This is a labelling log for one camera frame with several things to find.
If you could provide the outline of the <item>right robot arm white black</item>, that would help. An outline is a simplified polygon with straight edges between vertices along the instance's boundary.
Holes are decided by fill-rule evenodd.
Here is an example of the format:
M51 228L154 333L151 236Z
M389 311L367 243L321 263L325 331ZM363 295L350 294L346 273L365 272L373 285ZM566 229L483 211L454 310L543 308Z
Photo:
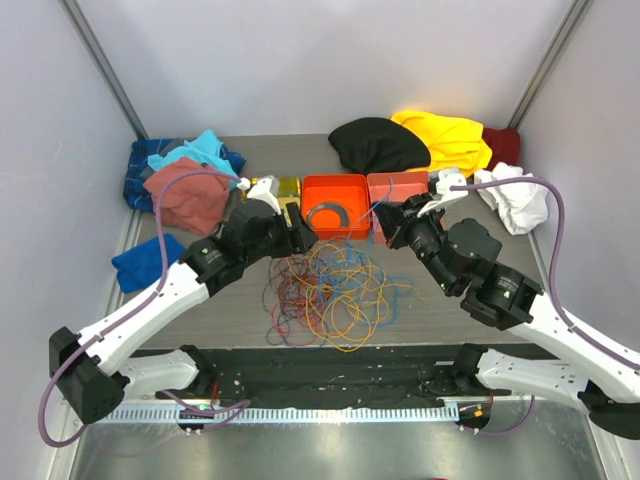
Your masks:
M474 219L444 228L430 195L374 208L391 249L410 248L447 296L474 320L543 348L550 360L464 346L451 371L457 391L524 393L574 408L601 429L639 437L639 354L562 308L551 293L498 262L501 243Z

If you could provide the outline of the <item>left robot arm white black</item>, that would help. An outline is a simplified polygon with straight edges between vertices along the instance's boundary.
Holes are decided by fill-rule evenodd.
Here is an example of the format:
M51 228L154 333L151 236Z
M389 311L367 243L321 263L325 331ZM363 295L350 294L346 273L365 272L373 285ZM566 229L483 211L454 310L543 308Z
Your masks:
M52 334L49 368L56 387L85 424L105 418L125 399L163 390L205 397L215 370L195 346L146 357L134 352L257 261L306 253L318 240L296 204L276 212L262 200L242 201L211 235L193 242L165 277L120 309L78 333L63 327Z

